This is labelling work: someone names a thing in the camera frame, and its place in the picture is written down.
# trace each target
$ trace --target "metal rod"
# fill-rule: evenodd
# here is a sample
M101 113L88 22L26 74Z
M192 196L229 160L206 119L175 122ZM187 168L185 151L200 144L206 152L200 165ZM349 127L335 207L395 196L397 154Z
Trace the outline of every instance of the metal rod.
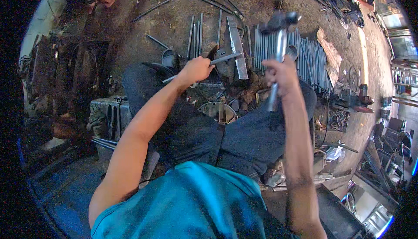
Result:
M187 46L187 60L190 59L190 48L191 48L191 36L193 33L194 15L191 16L190 33L189 33L189 44Z
M170 49L169 47L167 47L166 45L164 45L163 43L161 43L160 41L158 41L156 38L150 36L147 34L147 37L149 37L150 39L152 39L155 43L158 43L160 46L162 46L165 49Z
M118 144L118 142L116 142L116 141L106 140L106 139L102 139L102 138L98 138L98 137L93 137L93 139L103 141L103 142L107 142L107 143L111 143L111 144Z
M229 55L224 56L224 57L222 57L222 58L218 58L218 59L212 60L212 61L210 62L210 64L211 64L211 65L212 65L212 64L218 64L218 63L220 63L220 62L223 62L223 61L228 61L228 60L230 60L230 59L232 59L232 58L239 57L240 55L242 55L242 53L241 53L241 52L238 52L238 53L235 53L235 54L229 54ZM163 83L164 83L164 84L168 84L168 83L170 83L170 82L171 82L171 80L173 80L176 76L177 76L177 75L174 75L174 76L172 76L172 77L169 77L168 79L163 80Z
M200 14L200 33L199 33L199 56L202 54L202 45L203 45L203 13Z
M209 0L201 0L201 1L205 1L206 3L209 3L209 4L211 4L212 6L216 6L217 8L222 9L223 11L227 12L227 13L228 13L228 14L230 14L230 15L233 15L233 14L234 14L234 13L232 13L231 11L229 11L228 9L224 8L223 6L220 6L220 5L218 5L218 4L216 4L216 3L213 3L213 2L211 2L211 1L209 1Z
M196 24L193 24L193 58L196 57Z
M219 10L219 25L218 25L218 39L217 39L217 45L221 43L221 24L222 24L222 9Z
M96 144L101 145L102 147L109 148L109 149L112 149L112 150L114 150L114 149L116 148L115 146L111 146L110 144L109 144L109 145L107 145L107 144L102 143L102 142L100 142L100 141L97 141L97 140L95 140L95 139L91 139L91 141L92 141L92 142L94 142L94 143L96 143Z
M137 22L137 20L139 20L141 17L145 16L146 14L148 14L149 12L153 11L156 8L159 8L160 6L163 6L164 4L167 4L168 2L170 2L171 0L166 0L163 3L158 4L157 6L154 6L152 8L150 8L149 10L145 11L144 13L142 13L141 15L139 15L138 17L136 17L132 22Z
M239 11L239 9L237 8L237 6L234 5L234 3L231 0L227 0L229 3L231 3L231 5L238 11L238 13L244 17L243 13L241 11Z

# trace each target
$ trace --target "bundle of metal rods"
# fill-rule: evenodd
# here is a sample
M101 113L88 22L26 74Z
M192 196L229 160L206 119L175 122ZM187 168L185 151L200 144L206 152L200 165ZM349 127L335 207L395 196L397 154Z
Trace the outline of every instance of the bundle of metal rods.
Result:
M262 35L259 32L259 26L257 26L255 29L253 69L259 71L262 75L265 68L261 65L261 62L274 55L275 43L275 34ZM313 85L317 92L320 93L325 90L327 93L332 93L334 88L325 68L327 57L321 45L316 41L301 38L298 28L292 33L288 33L287 44L288 46L295 46L298 51L298 58L296 59L298 76Z
M193 59L202 54L202 35L203 35L203 13L200 14L200 20L194 22L194 15L191 17L189 45L187 47L187 59Z
M91 141L98 145L101 145L102 147L109 148L112 150L114 150L116 148L116 145L118 144L118 142L116 141L106 140L98 137L92 137Z

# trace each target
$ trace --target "left hand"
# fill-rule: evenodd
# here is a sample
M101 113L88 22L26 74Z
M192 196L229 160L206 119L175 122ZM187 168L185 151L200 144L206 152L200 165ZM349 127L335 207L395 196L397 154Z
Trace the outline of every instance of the left hand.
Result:
M177 78L189 86L206 79L214 68L215 65L211 65L208 58L197 57L186 63Z

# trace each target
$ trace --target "knee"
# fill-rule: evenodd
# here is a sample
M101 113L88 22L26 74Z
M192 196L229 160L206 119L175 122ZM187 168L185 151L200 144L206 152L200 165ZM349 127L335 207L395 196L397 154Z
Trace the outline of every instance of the knee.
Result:
M144 63L130 64L123 73L122 82L128 83L134 81L146 80L149 78L151 68Z

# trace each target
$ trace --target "metal scrap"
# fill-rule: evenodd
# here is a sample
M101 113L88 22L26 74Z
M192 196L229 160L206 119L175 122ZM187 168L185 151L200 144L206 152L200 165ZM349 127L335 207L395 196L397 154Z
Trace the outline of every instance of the metal scrap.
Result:
M149 10L145 11L144 13L142 13L141 15L139 15L138 17L136 17L132 22L137 22L141 17L145 16L146 14L148 14L149 12L153 11L156 8L159 8L160 6L163 6L165 4L167 4L168 2L170 2L171 0L166 0L163 3L158 4L157 6L154 6L152 8L150 8Z
M228 28L229 28L229 35L231 38L231 49L232 52L235 53L241 53L240 57L237 57L235 60L235 64L237 66L238 71L238 79L248 79L248 73L247 73L247 67L245 64L245 58L244 58L244 51L243 51L243 44L241 43L241 39L239 36L237 23L235 22L234 17L227 17L228 22Z

